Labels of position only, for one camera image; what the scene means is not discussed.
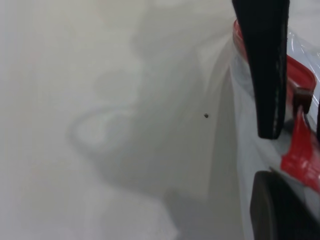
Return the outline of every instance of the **black rubber part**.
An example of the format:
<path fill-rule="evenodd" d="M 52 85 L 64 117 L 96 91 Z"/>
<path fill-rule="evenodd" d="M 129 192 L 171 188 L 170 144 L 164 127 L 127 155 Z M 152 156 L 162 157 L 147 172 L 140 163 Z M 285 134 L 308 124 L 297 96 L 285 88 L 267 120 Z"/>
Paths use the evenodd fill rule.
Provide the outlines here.
<path fill-rule="evenodd" d="M 258 135 L 277 139 L 285 120 L 289 0 L 232 0 L 254 87 Z"/>
<path fill-rule="evenodd" d="M 250 215 L 255 240 L 319 240 L 320 226 L 277 174 L 254 176 Z"/>

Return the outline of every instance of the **red trim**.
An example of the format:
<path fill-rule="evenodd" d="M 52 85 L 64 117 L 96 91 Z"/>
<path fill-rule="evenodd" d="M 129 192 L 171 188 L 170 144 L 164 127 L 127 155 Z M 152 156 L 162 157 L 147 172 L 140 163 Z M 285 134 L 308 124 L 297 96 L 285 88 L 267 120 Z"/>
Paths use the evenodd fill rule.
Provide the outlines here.
<path fill-rule="evenodd" d="M 240 54 L 247 60 L 246 48 L 238 21 L 233 24 L 233 41 Z M 316 88 L 315 75 L 297 60 L 287 55 L 288 91 L 287 102 L 292 103 L 294 88 L 308 89 L 313 94 Z"/>

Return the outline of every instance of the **red plastic part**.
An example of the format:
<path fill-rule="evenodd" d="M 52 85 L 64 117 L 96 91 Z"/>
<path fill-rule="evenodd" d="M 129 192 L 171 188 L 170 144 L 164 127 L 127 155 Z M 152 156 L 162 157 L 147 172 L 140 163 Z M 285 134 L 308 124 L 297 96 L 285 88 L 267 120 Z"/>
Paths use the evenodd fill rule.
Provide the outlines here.
<path fill-rule="evenodd" d="M 246 48 L 244 45 L 240 25 L 238 24 L 237 20 L 233 24 L 233 42 L 240 54 L 244 57 L 245 60 L 247 60 Z M 287 105 L 291 106 L 294 91 L 296 88 L 309 90 L 310 94 L 313 95 L 317 82 L 315 75 L 308 68 L 306 68 L 304 65 L 302 65 L 292 57 L 288 55 L 286 57 L 288 76 L 286 102 Z"/>
<path fill-rule="evenodd" d="M 290 150 L 282 157 L 281 170 L 320 193 L 320 146 L 305 121 L 302 107 L 295 119 Z"/>

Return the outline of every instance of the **glossy white paint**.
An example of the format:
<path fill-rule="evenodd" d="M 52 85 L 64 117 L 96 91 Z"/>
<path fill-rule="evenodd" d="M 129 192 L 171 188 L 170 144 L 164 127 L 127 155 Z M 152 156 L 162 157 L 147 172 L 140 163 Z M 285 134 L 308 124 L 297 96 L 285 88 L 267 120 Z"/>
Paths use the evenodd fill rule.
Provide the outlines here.
<path fill-rule="evenodd" d="M 0 11 L 1 239 L 242 239 L 230 2 Z"/>

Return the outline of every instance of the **white surface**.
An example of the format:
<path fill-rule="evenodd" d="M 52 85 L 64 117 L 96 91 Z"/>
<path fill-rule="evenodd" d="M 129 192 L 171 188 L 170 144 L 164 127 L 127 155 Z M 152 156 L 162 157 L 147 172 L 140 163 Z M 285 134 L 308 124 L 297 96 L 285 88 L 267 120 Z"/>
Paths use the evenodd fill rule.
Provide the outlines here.
<path fill-rule="evenodd" d="M 230 2 L 0 16 L 1 239 L 242 239 Z"/>

